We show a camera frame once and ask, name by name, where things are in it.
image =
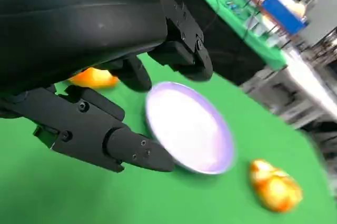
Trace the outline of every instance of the screw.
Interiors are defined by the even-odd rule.
[[[78,109],[80,112],[87,112],[89,110],[89,104],[87,102],[82,102],[79,104]]]
[[[64,131],[61,133],[61,140],[64,142],[70,141],[72,138],[72,134],[68,131]]]
[[[198,40],[198,41],[196,42],[196,44],[197,44],[197,48],[198,48],[199,50],[202,50],[202,48],[203,48],[202,42],[201,42],[200,40]]]
[[[149,149],[147,149],[146,151],[145,151],[145,158],[148,158],[149,156],[150,156],[150,154],[151,154],[151,151],[149,150]]]

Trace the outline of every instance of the green mat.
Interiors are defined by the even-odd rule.
[[[244,9],[241,16],[237,16],[226,5],[226,2],[232,1],[236,5],[242,7],[246,4],[246,0],[206,0],[213,10],[221,17],[236,33],[243,37],[246,32],[245,21],[253,12],[250,6]],[[282,51],[277,47],[268,47],[266,44],[267,35],[257,37],[253,32],[248,31],[245,43],[249,45],[265,62],[274,70],[280,70],[286,66],[286,60],[282,55]]]
[[[27,119],[1,119],[2,223],[336,224],[337,211],[321,164],[302,134],[215,74],[209,82],[195,83],[147,55],[140,59],[154,83],[185,84],[223,114],[236,146],[232,169],[209,177],[179,168],[158,173],[126,164],[125,171],[116,174],[48,150],[32,136],[35,126]],[[65,87],[57,85],[58,90]],[[125,123],[148,135],[146,94],[123,84],[101,93],[125,109]],[[304,199],[294,211],[276,214],[261,207],[248,180],[249,163],[256,158],[297,179]]]

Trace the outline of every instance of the yellow toy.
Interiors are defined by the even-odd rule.
[[[69,81],[75,85],[92,89],[114,87],[119,82],[118,78],[108,70],[98,70],[93,67],[73,76]]]
[[[302,190],[294,179],[264,160],[251,163],[250,175],[256,193],[272,211],[290,211],[302,200]]]

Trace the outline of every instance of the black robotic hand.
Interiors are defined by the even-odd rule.
[[[24,116],[50,149],[120,172],[122,162],[172,171],[159,144],[130,130],[122,108],[76,86],[53,83],[90,66],[111,71],[136,91],[151,88],[138,54],[191,80],[213,69],[203,33],[174,0],[0,0],[0,116]]]

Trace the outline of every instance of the white table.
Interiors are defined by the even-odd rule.
[[[329,115],[333,121],[337,121],[337,98],[325,86],[315,70],[306,64],[299,52],[292,47],[284,49],[283,55],[288,65],[285,69],[273,72],[265,68],[241,85],[242,90],[257,102],[271,104],[268,107],[270,111],[292,124],[296,129],[325,114]],[[273,107],[273,102],[282,103],[280,100],[277,101],[277,99],[282,99],[281,95],[273,93],[274,90],[268,87],[276,78],[279,78],[278,81],[283,82],[285,86],[291,85],[298,91],[296,101],[283,107],[280,105]],[[268,93],[262,95],[264,89],[267,89]]]

